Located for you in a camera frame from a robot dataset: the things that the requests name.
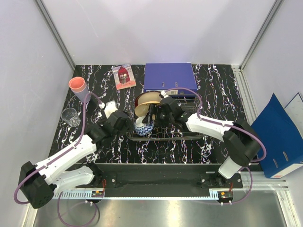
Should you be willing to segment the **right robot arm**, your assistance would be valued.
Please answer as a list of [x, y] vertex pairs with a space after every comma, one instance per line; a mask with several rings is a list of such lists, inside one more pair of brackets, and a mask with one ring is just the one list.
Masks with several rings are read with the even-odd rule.
[[201, 116], [198, 112], [183, 110], [170, 96], [148, 98], [158, 105], [160, 117], [168, 124], [181, 131], [201, 133], [224, 142], [228, 157], [218, 169], [215, 182], [219, 187], [226, 187], [232, 182], [232, 176], [253, 162], [260, 149], [266, 150], [264, 144], [251, 126], [244, 120], [223, 121]]

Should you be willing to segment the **clear glass tumbler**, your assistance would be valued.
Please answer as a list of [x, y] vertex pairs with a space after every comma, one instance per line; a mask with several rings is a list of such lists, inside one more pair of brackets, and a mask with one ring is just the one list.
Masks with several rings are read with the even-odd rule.
[[79, 126], [81, 120], [74, 108], [66, 108], [61, 113], [61, 119], [71, 127]]

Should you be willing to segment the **blue white patterned bowl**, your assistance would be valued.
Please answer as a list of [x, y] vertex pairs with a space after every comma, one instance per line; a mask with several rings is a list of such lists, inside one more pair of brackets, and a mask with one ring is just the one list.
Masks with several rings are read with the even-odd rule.
[[134, 123], [134, 130], [139, 136], [147, 136], [151, 134], [154, 128], [154, 121], [150, 123], [143, 123], [144, 117], [138, 117]]

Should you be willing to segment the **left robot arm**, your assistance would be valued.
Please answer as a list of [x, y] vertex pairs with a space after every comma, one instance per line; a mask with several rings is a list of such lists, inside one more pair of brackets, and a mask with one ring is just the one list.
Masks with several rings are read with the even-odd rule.
[[99, 187], [103, 184], [102, 170], [96, 164], [86, 163], [69, 170], [82, 158], [94, 154], [99, 148], [110, 144], [116, 135], [124, 135], [132, 129], [126, 112], [114, 111], [102, 125], [92, 124], [73, 143], [53, 156], [32, 164], [22, 165], [17, 191], [22, 191], [26, 203], [38, 209], [46, 205], [54, 195], [77, 186]]

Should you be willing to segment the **lavender plastic cup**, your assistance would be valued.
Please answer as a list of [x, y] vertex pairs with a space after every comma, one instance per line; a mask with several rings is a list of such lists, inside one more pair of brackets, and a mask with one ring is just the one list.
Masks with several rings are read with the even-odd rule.
[[88, 95], [88, 97], [85, 99], [86, 95], [89, 93], [88, 89], [85, 89], [81, 92], [74, 92], [75, 96], [82, 102], [88, 103], [91, 99], [91, 95]]

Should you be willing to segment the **cream floral plate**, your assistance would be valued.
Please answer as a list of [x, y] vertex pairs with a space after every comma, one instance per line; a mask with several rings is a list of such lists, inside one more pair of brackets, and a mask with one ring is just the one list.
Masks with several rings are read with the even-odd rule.
[[149, 101], [149, 102], [145, 102], [142, 104], [137, 105], [137, 107], [135, 107], [134, 113], [137, 117], [143, 117], [146, 116], [149, 110], [149, 106], [151, 104], [155, 104], [155, 105], [159, 105], [160, 102], [159, 101]]

